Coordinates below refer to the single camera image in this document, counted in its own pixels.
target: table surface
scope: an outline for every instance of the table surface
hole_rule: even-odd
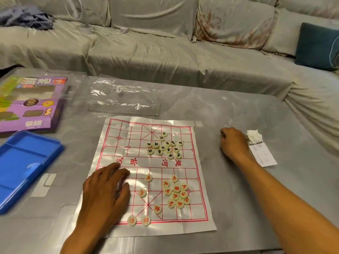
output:
[[[115,115],[87,110],[88,85],[95,80],[88,77],[83,82],[73,102],[66,105],[56,132],[45,134],[61,140],[66,148],[45,171],[56,174],[50,186],[42,181],[40,194],[45,196],[32,196],[39,187],[37,179],[10,212],[0,217],[2,254],[58,253],[69,235],[104,120]],[[337,166],[277,98],[137,81],[117,80],[116,84],[162,92],[155,119],[196,121],[201,167],[218,230],[102,239],[95,253],[172,254],[175,242],[181,246],[176,248],[178,254],[279,248],[245,178],[220,150],[219,130],[231,126],[243,132],[258,129],[278,163],[267,169],[269,173],[339,226]]]

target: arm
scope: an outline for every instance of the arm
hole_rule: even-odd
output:
[[[118,198],[115,191],[121,178],[129,175],[129,171],[119,169],[112,175],[119,166],[119,163],[112,163],[98,169],[84,182],[77,225],[60,254],[90,254],[99,239],[125,213],[130,198],[129,184],[122,186]]]
[[[255,161],[241,131],[223,128],[220,132],[223,152],[248,180],[284,251],[339,253],[339,230]]]

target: clothing pile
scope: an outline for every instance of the clothing pile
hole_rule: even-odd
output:
[[[53,16],[34,5],[16,5],[0,11],[0,26],[21,26],[39,30],[53,29]]]

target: teal cushion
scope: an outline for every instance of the teal cushion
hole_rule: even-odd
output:
[[[294,61],[297,65],[316,69],[337,70],[339,29],[302,23]]]

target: purple box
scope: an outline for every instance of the purple box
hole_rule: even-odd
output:
[[[0,133],[55,128],[67,77],[10,76],[0,85]]]

